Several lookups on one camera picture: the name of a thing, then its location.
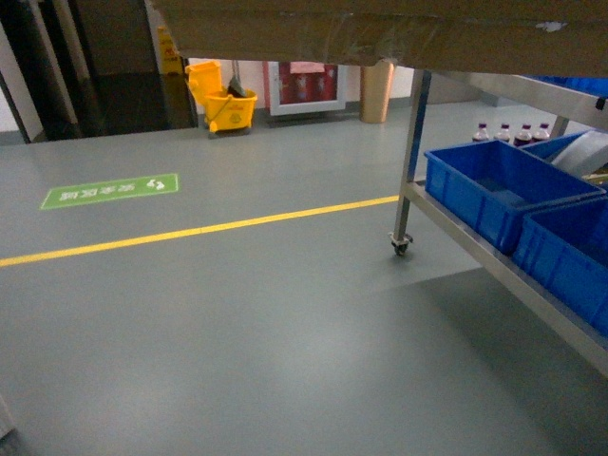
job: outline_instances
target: yellow wet floor sign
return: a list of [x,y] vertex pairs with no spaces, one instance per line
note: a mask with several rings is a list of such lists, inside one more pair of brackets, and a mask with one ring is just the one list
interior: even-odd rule
[[175,49],[173,39],[167,31],[166,27],[159,27],[159,47],[161,52],[161,73],[177,73],[183,74],[183,66],[181,65],[181,57]]

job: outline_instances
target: stainless steel cart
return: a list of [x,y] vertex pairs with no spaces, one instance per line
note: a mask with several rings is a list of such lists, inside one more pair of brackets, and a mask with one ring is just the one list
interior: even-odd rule
[[[569,120],[608,130],[608,108],[600,110],[596,107],[598,97],[592,95],[523,76],[457,72],[439,74],[557,115],[553,137],[563,134]],[[404,255],[412,241],[406,231],[409,207],[413,203],[603,375],[608,376],[608,338],[600,335],[532,277],[522,272],[509,257],[451,214],[425,191],[424,182],[415,178],[431,77],[429,71],[414,72],[406,159],[395,228],[390,234],[395,253]]]

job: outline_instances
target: yellow line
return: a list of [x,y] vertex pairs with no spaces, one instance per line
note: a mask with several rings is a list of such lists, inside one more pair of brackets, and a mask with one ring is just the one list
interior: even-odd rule
[[71,249],[54,250],[51,252],[43,252],[41,254],[14,256],[11,258],[0,259],[0,268],[7,266],[16,266],[18,264],[33,263],[36,261],[44,261],[46,259],[74,257],[77,255],[93,254],[95,252],[103,252],[104,250],[122,249],[124,247],[132,247],[134,245],[147,244],[150,242],[160,242],[162,240],[187,238],[189,236],[206,235],[208,233],[216,233],[218,231],[235,230],[245,226],[261,225],[263,223],[272,223],[274,221],[301,219],[304,217],[319,216],[321,214],[329,214],[332,212],[348,211],[351,209],[359,209],[362,207],[377,206],[379,204],[387,204],[396,202],[398,196],[385,197],[378,199],[367,199],[364,201],[349,202],[347,204],[338,204],[335,206],[317,207],[307,209],[305,211],[287,212],[285,214],[277,214],[275,216],[250,218],[248,220],[232,221],[230,223],[221,223],[219,225],[201,226],[200,228],[191,228],[188,230],[171,231],[169,233],[160,233],[151,236],[132,237],[130,239],[115,240],[112,242],[104,242],[101,244],[85,245],[83,247],[74,247]]

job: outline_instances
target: gray floor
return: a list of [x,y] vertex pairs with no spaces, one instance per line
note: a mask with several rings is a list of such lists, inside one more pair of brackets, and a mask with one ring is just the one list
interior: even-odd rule
[[[0,257],[394,195],[408,115],[2,148]],[[433,106],[423,147],[545,119]],[[169,172],[178,194],[38,210],[50,187]],[[394,213],[0,269],[13,439],[36,456],[608,454],[608,382],[416,210],[395,257]]]

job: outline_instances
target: caster wheel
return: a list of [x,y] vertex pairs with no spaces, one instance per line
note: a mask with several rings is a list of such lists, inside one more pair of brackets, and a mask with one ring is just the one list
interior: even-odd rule
[[408,250],[408,245],[409,244],[395,245],[395,254],[398,257],[403,257]]
[[395,249],[395,254],[398,257],[404,257],[406,255],[406,251],[408,250],[409,245],[414,241],[413,237],[410,235],[404,235],[403,238],[403,241],[396,242],[391,234],[391,244],[392,247]]

